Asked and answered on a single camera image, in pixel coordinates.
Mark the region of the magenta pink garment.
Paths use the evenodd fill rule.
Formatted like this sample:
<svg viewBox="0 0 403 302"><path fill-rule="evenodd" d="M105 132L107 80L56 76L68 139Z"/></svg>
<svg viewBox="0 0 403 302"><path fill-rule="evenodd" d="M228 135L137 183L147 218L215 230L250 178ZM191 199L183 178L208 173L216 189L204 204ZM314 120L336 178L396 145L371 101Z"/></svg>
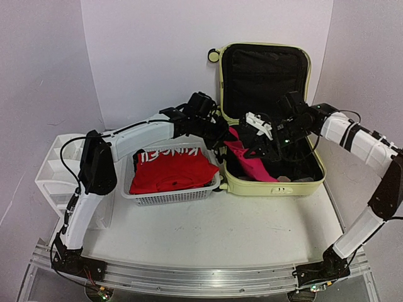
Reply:
<svg viewBox="0 0 403 302"><path fill-rule="evenodd" d="M245 157L248 149L241 142L237 130L230 126L229 133L235 137L235 140L226 140L224 144L235 155L246 176L259 182L278 182L278 179L268 173L261 159L247 159Z"/></svg>

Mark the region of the white perforated plastic basket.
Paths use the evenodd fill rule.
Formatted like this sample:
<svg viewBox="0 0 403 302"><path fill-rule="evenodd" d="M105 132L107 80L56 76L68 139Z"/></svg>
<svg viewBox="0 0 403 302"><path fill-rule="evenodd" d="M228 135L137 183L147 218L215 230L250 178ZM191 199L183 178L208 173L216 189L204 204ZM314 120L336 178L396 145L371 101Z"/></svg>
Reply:
<svg viewBox="0 0 403 302"><path fill-rule="evenodd" d="M207 150L203 142L191 142L191 143L177 143L174 145L160 145L151 146L144 149L146 152L156 151L156 150L167 150L170 148L185 148L185 147L200 147L201 151L207 159L217 165L215 157L211 151ZM168 204L183 201L193 201L198 199L207 198L210 193L220 186L220 174L219 171L215 174L213 180L205 187L185 189L179 191L170 191L162 193L151 193L151 194L130 194L129 189L134 176L133 171L133 158L132 156L136 153L132 152L123 159L122 173L120 176L120 189L122 197L128 200L132 200L139 206L148 206L154 204Z"/></svg>

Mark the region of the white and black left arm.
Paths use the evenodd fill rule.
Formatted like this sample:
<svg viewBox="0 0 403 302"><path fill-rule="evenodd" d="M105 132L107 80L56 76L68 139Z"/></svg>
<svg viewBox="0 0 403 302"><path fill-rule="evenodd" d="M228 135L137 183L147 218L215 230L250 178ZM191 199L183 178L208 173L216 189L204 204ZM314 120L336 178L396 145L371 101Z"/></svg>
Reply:
<svg viewBox="0 0 403 302"><path fill-rule="evenodd" d="M83 240L95 210L117 184L115 163L142 148L183 135L203 139L208 149L217 148L229 132L225 119L215 113L166 108L150 118L126 127L99 133L92 130L84 142L77 188L64 213L64 222L50 248L51 268L59 275L102 280L106 263L82 256Z"/></svg>

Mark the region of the red shirt with white print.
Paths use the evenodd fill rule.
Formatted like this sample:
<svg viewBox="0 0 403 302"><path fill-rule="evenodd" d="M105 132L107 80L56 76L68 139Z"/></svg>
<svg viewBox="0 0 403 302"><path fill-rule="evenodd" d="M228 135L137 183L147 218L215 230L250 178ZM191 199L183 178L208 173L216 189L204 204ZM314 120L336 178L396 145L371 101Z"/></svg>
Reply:
<svg viewBox="0 0 403 302"><path fill-rule="evenodd" d="M151 194L207 186L219 168L203 155L200 147L170 148L133 156L134 176L130 194Z"/></svg>

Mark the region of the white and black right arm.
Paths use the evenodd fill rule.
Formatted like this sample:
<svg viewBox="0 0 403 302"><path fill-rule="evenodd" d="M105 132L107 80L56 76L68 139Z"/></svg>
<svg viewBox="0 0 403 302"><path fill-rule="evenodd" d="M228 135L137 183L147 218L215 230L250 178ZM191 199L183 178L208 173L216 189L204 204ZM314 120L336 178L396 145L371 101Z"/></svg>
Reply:
<svg viewBox="0 0 403 302"><path fill-rule="evenodd" d="M299 265L295 272L300 285L335 281L349 274L357 251L383 225L394 220L402 203L402 149L377 131L370 131L346 116L346 112L322 103L295 105L287 117L275 123L262 113L248 112L241 120L250 138L244 159L265 159L273 152L284 159L282 150L309 134L338 144L364 163L363 168L348 168L346 180L331 183L338 197L368 198L364 210L351 226L324 251L322 260Z"/></svg>

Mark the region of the pale yellow hard-shell suitcase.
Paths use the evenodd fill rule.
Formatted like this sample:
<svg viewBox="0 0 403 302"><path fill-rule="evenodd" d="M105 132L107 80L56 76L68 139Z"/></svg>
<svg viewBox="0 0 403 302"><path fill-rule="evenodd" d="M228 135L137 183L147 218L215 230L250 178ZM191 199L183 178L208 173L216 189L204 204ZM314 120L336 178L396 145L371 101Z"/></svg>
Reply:
<svg viewBox="0 0 403 302"><path fill-rule="evenodd" d="M229 127L239 134L239 119L246 113L263 113L284 120L277 101L287 92L298 91L306 102L310 58L301 49L264 43L233 43L208 52L208 60L219 66L220 112ZM261 159L268 173L291 182L259 182L246 176L235 155L224 145L217 158L224 163L224 179L229 193L240 196L308 196L323 183L326 169L309 136L300 140L301 154L311 147L314 153L300 162L271 162ZM313 182L294 182L312 177Z"/></svg>

